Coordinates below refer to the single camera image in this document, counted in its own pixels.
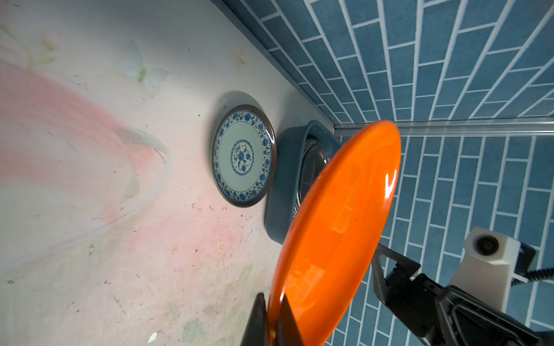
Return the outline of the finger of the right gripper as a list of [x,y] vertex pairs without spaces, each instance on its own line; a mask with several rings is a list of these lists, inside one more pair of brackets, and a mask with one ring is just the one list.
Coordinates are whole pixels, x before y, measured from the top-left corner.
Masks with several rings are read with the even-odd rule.
[[374,292],[385,305],[397,298],[412,283],[421,265],[398,252],[378,244],[371,262]]

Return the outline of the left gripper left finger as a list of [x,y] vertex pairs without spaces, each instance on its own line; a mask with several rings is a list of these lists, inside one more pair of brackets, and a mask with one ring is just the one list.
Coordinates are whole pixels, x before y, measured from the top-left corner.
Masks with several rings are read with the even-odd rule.
[[268,318],[263,293],[258,293],[242,336],[241,346],[267,346]]

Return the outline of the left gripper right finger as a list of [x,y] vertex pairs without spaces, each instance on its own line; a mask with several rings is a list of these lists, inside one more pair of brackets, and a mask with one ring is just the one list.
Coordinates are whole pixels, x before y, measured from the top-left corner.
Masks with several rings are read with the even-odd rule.
[[284,295],[276,323],[276,346],[304,346],[293,311]]

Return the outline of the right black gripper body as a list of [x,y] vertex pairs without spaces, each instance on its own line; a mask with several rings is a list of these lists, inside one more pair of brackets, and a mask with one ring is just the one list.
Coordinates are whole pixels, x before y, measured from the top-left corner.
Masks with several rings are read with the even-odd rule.
[[389,309],[423,345],[552,345],[553,332],[536,332],[455,286],[424,274],[389,298]]

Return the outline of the orange plate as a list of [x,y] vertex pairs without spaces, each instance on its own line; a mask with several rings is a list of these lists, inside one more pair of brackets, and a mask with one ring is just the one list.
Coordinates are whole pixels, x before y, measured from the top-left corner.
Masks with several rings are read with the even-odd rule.
[[323,345],[349,308],[379,244],[400,177],[397,126],[377,121],[327,163],[289,228],[268,300],[276,336],[288,304],[305,345]]

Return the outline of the black plate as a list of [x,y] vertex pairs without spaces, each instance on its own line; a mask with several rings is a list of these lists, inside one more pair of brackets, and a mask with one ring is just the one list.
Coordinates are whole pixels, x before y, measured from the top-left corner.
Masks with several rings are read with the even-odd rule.
[[308,137],[304,142],[296,201],[293,209],[294,217],[297,215],[303,200],[327,162],[327,153],[320,141],[314,137]]

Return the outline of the small blue patterned plate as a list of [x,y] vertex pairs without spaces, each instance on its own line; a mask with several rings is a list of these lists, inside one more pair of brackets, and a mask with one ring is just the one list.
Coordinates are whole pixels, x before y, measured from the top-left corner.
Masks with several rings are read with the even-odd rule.
[[211,152],[216,186],[232,205],[248,208],[269,191],[277,162],[276,136],[252,105],[231,109],[216,128]]

